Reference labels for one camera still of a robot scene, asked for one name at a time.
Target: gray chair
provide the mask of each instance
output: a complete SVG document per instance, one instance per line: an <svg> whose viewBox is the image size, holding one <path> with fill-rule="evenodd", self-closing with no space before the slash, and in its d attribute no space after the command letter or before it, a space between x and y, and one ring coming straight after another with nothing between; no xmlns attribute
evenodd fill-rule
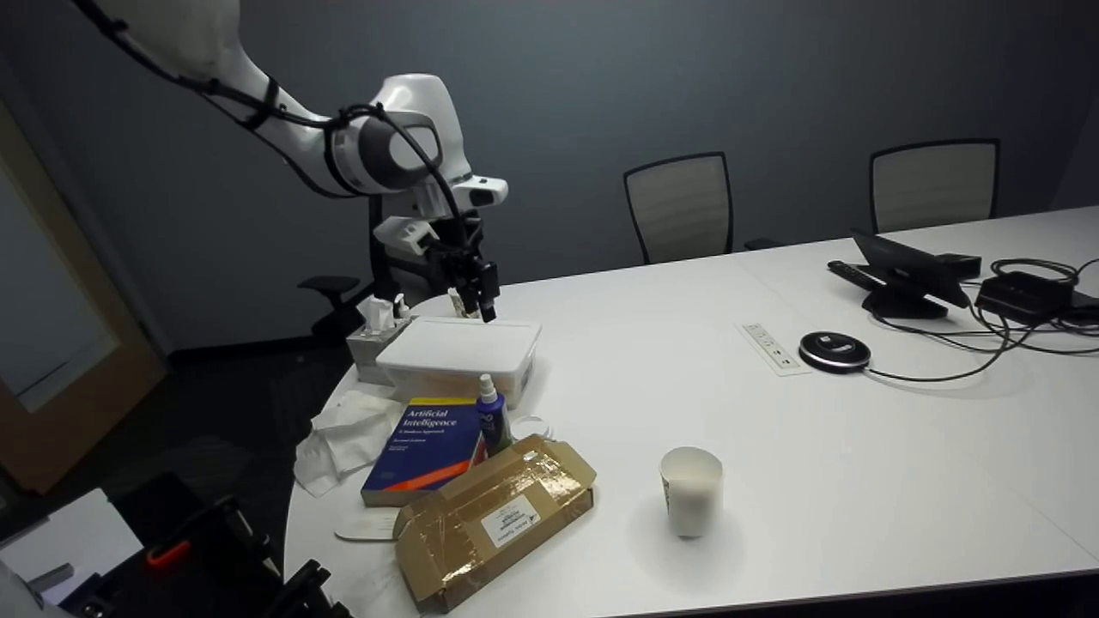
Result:
<svg viewBox="0 0 1099 618"><path fill-rule="evenodd" d="M995 214L1000 139L934 139L867 158L872 225L910 228Z"/></svg>
<svg viewBox="0 0 1099 618"><path fill-rule="evenodd" d="M721 151L629 169L624 200L648 263L730 251L730 190Z"/></svg>

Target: power adapter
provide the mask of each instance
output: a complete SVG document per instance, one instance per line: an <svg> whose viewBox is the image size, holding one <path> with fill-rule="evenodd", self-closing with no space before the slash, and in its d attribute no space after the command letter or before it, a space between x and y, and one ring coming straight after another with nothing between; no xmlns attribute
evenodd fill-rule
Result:
<svg viewBox="0 0 1099 618"><path fill-rule="evenodd" d="M1006 270L982 282L976 306L1001 318L1037 325L1070 307L1070 282Z"/></svg>

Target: brown box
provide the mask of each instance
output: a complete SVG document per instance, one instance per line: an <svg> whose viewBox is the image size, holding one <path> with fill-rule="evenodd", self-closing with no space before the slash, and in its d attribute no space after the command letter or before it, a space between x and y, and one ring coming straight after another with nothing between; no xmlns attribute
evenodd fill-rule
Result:
<svg viewBox="0 0 1099 618"><path fill-rule="evenodd" d="M403 507L397 566L421 611L450 611L589 512L595 470L556 438L530 436L436 494Z"/></svg>

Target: round black object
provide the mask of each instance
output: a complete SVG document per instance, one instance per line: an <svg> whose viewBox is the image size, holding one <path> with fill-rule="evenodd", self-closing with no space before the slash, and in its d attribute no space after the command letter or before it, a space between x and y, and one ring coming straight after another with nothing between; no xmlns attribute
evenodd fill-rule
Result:
<svg viewBox="0 0 1099 618"><path fill-rule="evenodd" d="M862 339L827 329L800 336L798 352L800 359L827 374L856 374L867 365L867 347Z"/></svg>

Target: blue book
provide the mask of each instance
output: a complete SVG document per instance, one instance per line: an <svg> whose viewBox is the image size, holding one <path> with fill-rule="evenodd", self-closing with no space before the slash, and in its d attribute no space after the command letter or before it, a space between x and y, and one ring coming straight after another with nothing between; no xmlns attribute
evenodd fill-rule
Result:
<svg viewBox="0 0 1099 618"><path fill-rule="evenodd" d="M486 455L470 399L413 399L364 483L364 505L410 505Z"/></svg>

